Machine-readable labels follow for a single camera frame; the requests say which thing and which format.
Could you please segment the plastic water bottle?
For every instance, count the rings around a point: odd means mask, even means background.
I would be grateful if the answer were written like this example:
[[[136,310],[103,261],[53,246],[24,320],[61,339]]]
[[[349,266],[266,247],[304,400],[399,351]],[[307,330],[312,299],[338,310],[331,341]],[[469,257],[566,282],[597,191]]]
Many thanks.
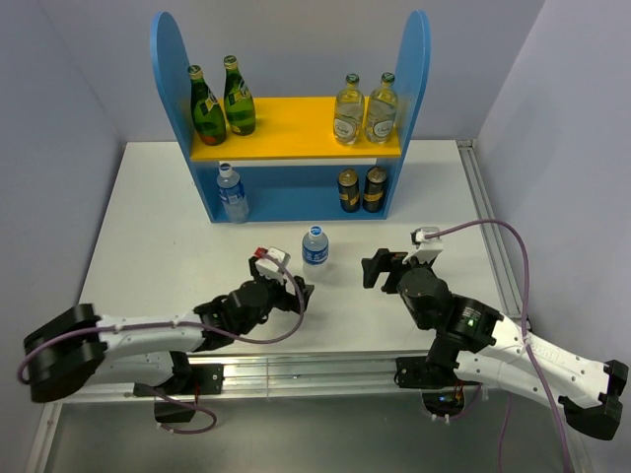
[[[327,270],[329,240],[321,226],[313,225],[302,239],[303,272],[310,281],[320,280]]]
[[[245,197],[245,188],[239,173],[228,163],[220,164],[217,185],[228,220],[232,223],[246,222],[249,208]]]

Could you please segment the plastic water bottle front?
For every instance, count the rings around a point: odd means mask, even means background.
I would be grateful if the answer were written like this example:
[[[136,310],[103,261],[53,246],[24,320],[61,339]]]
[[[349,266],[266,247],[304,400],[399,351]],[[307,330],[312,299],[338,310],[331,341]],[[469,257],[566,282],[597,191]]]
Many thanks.
[[[246,222],[249,208],[245,197],[245,188],[239,173],[228,163],[220,164],[217,185],[228,220],[232,223]]]

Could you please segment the clear glass bottle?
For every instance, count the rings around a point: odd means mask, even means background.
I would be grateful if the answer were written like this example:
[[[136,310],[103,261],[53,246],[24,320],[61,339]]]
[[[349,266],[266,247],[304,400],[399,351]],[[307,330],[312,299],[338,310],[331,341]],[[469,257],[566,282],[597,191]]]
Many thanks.
[[[392,73],[383,73],[380,85],[369,97],[364,131],[368,141],[373,144],[385,143],[393,131],[398,109],[394,82],[395,76]]]
[[[333,134],[336,141],[352,145],[359,138],[364,119],[365,98],[359,90],[358,74],[348,74],[345,87],[337,94],[334,106]]]

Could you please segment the green glass bottle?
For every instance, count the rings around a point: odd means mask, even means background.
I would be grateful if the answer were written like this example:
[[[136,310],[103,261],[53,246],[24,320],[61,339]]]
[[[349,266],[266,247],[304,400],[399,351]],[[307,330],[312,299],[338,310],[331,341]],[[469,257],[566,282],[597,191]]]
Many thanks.
[[[239,136],[254,132],[256,126],[255,105],[251,92],[239,69],[235,55],[224,57],[226,81],[224,89],[224,110],[231,131]]]
[[[191,83],[191,118],[197,135],[207,146],[221,145],[227,139],[223,110],[206,84],[201,67],[192,64],[187,73]]]

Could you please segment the green glass bottle front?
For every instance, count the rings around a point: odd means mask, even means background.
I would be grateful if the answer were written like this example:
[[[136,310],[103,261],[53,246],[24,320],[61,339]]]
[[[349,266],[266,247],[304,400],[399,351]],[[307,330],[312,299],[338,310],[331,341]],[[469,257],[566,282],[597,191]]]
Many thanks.
[[[251,92],[239,69],[235,55],[224,57],[226,81],[224,89],[224,110],[231,131],[239,136],[254,132],[256,126],[255,105]]]

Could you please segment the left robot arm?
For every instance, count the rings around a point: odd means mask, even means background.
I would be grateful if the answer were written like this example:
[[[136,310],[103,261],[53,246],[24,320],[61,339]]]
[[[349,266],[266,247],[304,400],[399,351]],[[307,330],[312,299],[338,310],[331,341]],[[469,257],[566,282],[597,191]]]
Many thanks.
[[[181,393],[192,381],[187,354],[236,341],[254,344],[250,331],[272,310],[303,316],[314,290],[300,276],[255,276],[185,314],[135,320],[99,315],[92,304],[78,304],[25,338],[17,379],[29,387],[34,403],[64,399],[96,375],[105,383],[144,383]]]

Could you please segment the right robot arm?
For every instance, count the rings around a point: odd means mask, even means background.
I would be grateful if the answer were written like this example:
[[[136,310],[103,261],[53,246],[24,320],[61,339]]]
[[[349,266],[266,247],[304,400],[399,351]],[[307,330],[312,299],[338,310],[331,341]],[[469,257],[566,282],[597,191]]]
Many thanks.
[[[499,310],[457,295],[429,262],[380,248],[362,261],[363,285],[386,274],[382,290],[400,296],[415,325],[435,339],[427,355],[396,359],[401,388],[440,389],[458,381],[487,384],[563,411],[566,423],[611,440],[620,425],[628,367],[596,362],[531,334]]]

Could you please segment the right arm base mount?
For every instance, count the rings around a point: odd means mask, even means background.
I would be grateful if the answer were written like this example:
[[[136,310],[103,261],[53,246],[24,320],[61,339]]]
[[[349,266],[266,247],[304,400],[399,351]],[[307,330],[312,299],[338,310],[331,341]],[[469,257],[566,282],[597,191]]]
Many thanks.
[[[482,385],[463,381],[453,370],[428,364],[426,356],[395,359],[393,382],[401,389],[418,390],[423,414],[433,423],[449,425],[465,417],[482,399]]]

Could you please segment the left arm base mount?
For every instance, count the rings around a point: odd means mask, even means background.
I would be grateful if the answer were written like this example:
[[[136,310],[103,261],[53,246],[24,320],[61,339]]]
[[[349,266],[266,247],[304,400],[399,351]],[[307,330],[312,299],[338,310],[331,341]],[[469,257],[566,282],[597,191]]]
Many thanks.
[[[209,368],[192,368],[191,375],[180,387],[152,387],[135,383],[132,395],[136,398],[153,398],[154,419],[157,428],[175,436],[193,436],[208,433],[218,424],[218,416],[202,404],[203,395],[218,395],[223,386],[223,368],[211,365]],[[188,428],[196,414],[206,416],[209,423],[204,427]]]

